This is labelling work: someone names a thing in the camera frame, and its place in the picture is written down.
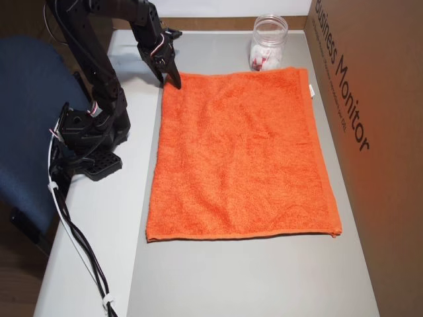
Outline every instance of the blue chair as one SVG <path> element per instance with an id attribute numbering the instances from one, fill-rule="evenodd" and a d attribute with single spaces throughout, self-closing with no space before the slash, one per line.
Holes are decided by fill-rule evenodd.
<path id="1" fill-rule="evenodd" d="M 56 213 L 47 187 L 49 128 L 65 102 L 84 110 L 89 100 L 53 47 L 26 36 L 0 39 L 0 98 L 0 199 L 41 244 Z"/>

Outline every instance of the towel tag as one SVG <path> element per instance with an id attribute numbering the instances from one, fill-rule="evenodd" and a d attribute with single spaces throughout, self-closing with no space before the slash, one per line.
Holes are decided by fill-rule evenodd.
<path id="1" fill-rule="evenodd" d="M 315 91 L 313 90 L 313 87 L 311 85 L 309 85 L 309 88 L 310 88 L 310 95 L 311 95 L 311 98 L 312 98 L 312 97 L 315 96 Z"/>

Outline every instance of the wooden floor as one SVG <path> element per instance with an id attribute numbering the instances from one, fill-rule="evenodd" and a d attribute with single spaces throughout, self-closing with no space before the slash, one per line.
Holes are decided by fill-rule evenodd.
<path id="1" fill-rule="evenodd" d="M 0 316 L 34 314 L 48 258 L 9 222 L 0 203 Z"/>

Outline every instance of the gray table surface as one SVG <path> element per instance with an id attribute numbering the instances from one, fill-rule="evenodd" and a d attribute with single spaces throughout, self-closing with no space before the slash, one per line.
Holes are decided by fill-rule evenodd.
<path id="1" fill-rule="evenodd" d="M 250 34 L 185 33 L 174 45 L 180 71 L 248 71 Z M 128 316 L 378 316 L 373 289 L 302 32 L 290 32 L 283 67 L 304 67 L 343 233 L 236 241 L 146 243 L 145 224 L 161 119 L 158 107 Z"/>

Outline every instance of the cardboard box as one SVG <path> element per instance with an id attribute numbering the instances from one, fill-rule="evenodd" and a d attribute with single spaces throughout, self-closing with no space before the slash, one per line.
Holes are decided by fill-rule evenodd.
<path id="1" fill-rule="evenodd" d="M 305 26 L 381 316 L 423 316 L 422 13 L 313 0 Z"/>

